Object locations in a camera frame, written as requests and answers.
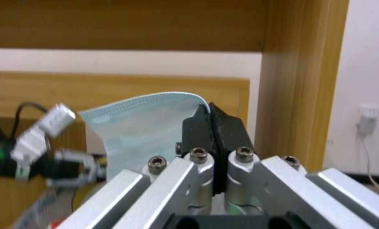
electrical outlet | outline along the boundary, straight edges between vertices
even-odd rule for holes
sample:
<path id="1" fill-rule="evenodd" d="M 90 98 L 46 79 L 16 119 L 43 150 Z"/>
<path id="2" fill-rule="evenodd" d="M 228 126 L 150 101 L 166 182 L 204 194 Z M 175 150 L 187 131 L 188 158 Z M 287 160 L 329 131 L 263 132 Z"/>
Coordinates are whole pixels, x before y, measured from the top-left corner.
<path id="1" fill-rule="evenodd" d="M 359 111 L 361 116 L 375 118 L 379 117 L 379 105 L 362 103 L 359 106 Z"/>
<path id="2" fill-rule="evenodd" d="M 379 117 L 379 106 L 371 104 L 360 105 L 361 117 L 357 124 L 358 134 L 362 136 L 371 135 L 376 127 L 376 121 Z"/>

wooden board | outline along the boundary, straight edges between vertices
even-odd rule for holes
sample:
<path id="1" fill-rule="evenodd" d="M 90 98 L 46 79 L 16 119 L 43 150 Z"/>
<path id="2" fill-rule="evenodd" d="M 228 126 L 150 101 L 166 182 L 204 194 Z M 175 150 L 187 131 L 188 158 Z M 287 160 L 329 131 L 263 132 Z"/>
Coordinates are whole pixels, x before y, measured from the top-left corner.
<path id="1" fill-rule="evenodd" d="M 266 2 L 0 1 L 0 48 L 262 51 Z"/>
<path id="2" fill-rule="evenodd" d="M 109 74 L 57 74 L 0 72 L 0 127 L 11 131 L 15 109 L 23 101 L 35 101 L 45 107 L 63 102 L 75 111 L 161 91 L 187 91 L 213 101 L 246 125 L 249 80 L 217 77 L 166 77 Z M 18 133 L 41 116 L 31 108 L 21 113 Z M 86 150 L 84 123 L 78 119 L 52 147 Z M 29 184 L 0 178 L 0 228 L 11 225 L 45 190 L 36 178 Z"/>
<path id="3" fill-rule="evenodd" d="M 269 1 L 255 148 L 322 168 L 348 0 Z"/>

screw head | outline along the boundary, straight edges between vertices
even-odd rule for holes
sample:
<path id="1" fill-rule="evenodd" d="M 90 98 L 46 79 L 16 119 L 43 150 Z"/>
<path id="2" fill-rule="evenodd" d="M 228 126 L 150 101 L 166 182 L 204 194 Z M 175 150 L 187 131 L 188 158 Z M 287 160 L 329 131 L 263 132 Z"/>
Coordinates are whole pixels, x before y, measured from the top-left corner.
<path id="1" fill-rule="evenodd" d="M 204 148 L 193 148 L 189 151 L 189 158 L 196 164 L 203 164 L 208 158 L 208 152 Z"/>
<path id="2" fill-rule="evenodd" d="M 236 159 L 243 163 L 248 163 L 253 161 L 254 151 L 249 147 L 239 147 L 236 149 Z"/>
<path id="3" fill-rule="evenodd" d="M 298 160 L 295 156 L 284 156 L 283 160 L 296 169 L 301 165 L 300 160 Z"/>
<path id="4" fill-rule="evenodd" d="M 154 156 L 148 160 L 148 171 L 158 175 L 166 168 L 166 159 L 162 156 Z"/>

white cable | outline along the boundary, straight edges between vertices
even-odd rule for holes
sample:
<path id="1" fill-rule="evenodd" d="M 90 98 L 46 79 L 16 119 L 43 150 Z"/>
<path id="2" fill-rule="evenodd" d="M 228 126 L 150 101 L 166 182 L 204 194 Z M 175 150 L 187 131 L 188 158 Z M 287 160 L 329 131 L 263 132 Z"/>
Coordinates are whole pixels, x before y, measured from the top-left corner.
<path id="1" fill-rule="evenodd" d="M 370 157 L 369 157 L 369 153 L 367 151 L 367 147 L 366 147 L 364 136 L 361 136 L 361 140 L 362 140 L 362 143 L 363 143 L 363 146 L 364 146 L 364 149 L 365 149 L 365 153 L 366 153 L 366 157 L 367 157 L 368 177 L 369 177 L 370 181 L 379 189 L 379 184 L 375 180 L 373 180 L 373 177 L 372 177 L 372 175 L 370 173 Z"/>

surgical mask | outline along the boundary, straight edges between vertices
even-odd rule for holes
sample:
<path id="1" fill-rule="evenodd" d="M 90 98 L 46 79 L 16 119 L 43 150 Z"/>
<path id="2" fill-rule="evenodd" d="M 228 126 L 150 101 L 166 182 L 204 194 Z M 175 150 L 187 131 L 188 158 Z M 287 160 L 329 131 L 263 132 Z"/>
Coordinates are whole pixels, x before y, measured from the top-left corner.
<path id="1" fill-rule="evenodd" d="M 152 156 L 167 161 L 175 157 L 181 142 L 182 121 L 192 117 L 206 101 L 184 92 L 134 97 L 79 114 L 103 141 L 108 157 L 107 180 L 123 169 L 141 171 Z"/>

